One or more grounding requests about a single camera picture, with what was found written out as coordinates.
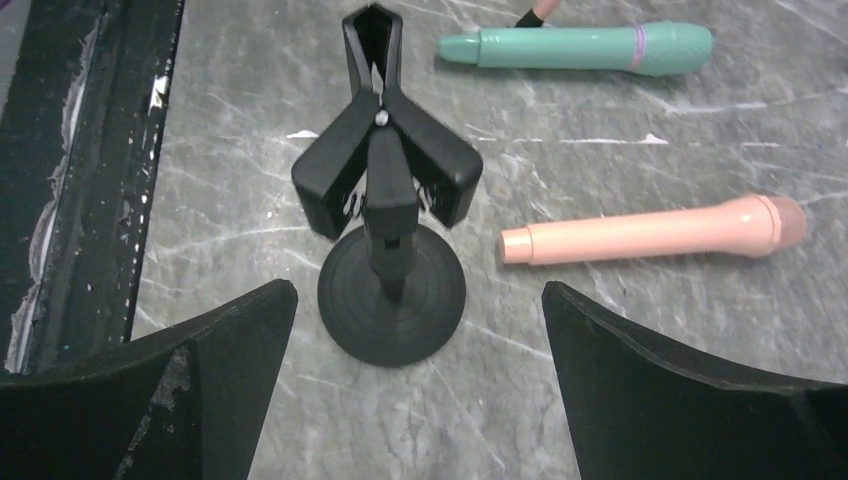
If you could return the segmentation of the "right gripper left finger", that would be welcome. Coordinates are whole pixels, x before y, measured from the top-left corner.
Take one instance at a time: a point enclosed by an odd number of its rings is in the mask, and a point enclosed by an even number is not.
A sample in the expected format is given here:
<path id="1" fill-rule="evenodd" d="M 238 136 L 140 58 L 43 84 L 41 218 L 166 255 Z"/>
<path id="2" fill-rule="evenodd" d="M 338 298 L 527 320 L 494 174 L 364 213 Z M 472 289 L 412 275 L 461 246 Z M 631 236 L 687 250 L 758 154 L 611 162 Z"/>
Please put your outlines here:
<path id="1" fill-rule="evenodd" d="M 244 479 L 298 304 L 275 279 L 121 347 L 1 378 L 5 479 Z"/>

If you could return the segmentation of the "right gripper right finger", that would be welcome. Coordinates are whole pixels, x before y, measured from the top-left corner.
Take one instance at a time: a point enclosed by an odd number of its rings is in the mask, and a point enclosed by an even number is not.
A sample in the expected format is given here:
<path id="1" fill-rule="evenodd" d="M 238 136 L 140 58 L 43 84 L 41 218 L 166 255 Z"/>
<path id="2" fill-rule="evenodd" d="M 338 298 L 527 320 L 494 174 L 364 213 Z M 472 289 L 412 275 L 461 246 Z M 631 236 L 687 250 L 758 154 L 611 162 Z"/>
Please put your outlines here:
<path id="1" fill-rule="evenodd" d="M 847 388 L 706 353 L 550 281 L 547 336 L 585 479 L 843 479 Z"/>

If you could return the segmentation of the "green toy microphone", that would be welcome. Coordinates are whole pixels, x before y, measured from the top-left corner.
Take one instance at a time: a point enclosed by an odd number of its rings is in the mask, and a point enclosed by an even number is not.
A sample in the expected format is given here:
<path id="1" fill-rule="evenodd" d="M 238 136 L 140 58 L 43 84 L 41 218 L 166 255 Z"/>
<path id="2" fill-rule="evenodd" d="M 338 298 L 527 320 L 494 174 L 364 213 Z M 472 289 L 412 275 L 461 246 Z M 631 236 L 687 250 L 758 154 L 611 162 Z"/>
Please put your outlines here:
<path id="1" fill-rule="evenodd" d="M 643 76 L 682 75 L 710 58 L 709 29 L 654 22 L 614 28 L 482 28 L 449 35 L 438 55 L 480 68 L 615 70 Z"/>

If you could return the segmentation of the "black mic stand with clip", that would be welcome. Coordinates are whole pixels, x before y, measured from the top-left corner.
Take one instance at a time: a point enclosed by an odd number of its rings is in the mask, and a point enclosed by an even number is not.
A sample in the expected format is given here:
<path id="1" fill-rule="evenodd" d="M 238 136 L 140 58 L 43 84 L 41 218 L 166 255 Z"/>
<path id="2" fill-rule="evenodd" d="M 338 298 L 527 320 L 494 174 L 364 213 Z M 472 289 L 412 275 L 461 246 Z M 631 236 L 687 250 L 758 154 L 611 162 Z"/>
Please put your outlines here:
<path id="1" fill-rule="evenodd" d="M 342 30 L 351 101 L 291 177 L 310 227 L 334 243 L 317 284 L 325 328 L 352 357 L 403 367 L 446 344 L 466 301 L 457 255 L 419 215 L 462 221 L 483 161 L 403 92 L 399 15 L 372 3 Z"/>

